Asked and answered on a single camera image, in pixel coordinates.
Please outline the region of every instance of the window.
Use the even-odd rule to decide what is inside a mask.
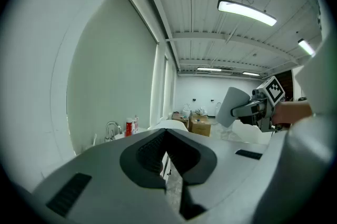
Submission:
[[[171,111],[173,111],[174,78],[175,78],[175,71],[174,71],[174,66],[172,64],[172,70],[171,70],[171,90],[170,90],[170,110]]]
[[[162,103],[161,103],[161,110],[160,110],[161,117],[164,116],[165,84],[166,84],[166,78],[167,78],[166,66],[167,66],[167,58],[165,57],[164,69],[163,69],[163,84],[162,84]]]

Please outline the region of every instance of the ceiling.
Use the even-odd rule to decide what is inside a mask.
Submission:
[[[303,64],[309,57],[298,45],[321,41],[316,0],[231,0],[266,11],[274,26],[219,12],[218,0],[154,0],[172,45],[179,72],[196,75],[200,66],[243,71],[261,77]]]

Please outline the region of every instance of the floor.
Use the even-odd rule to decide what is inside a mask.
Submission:
[[[225,128],[217,123],[215,118],[208,118],[212,124],[210,137],[220,140],[242,141],[231,128]],[[183,180],[171,162],[171,175],[168,177],[166,185],[166,196],[174,211],[179,212]]]

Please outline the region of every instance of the fluorescent light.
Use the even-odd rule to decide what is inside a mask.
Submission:
[[[209,70],[209,71],[214,71],[214,72],[221,72],[221,69],[215,69],[215,68],[202,68],[202,67],[198,67],[197,70]]]
[[[244,75],[253,75],[253,76],[260,76],[259,74],[255,73],[248,73],[248,72],[243,72]]]
[[[315,51],[312,47],[303,39],[298,41],[299,45],[311,56],[315,55]]]
[[[276,23],[276,19],[274,17],[244,4],[227,0],[219,0],[217,3],[217,8],[219,11],[229,12],[256,19],[258,21],[266,23],[269,26],[274,26]]]

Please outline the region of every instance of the table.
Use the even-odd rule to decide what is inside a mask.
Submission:
[[[186,118],[186,117],[182,118],[182,116],[183,116],[182,114],[177,114],[177,113],[172,114],[172,120],[178,120],[178,121],[182,122],[187,129],[188,124],[189,124],[189,119]]]

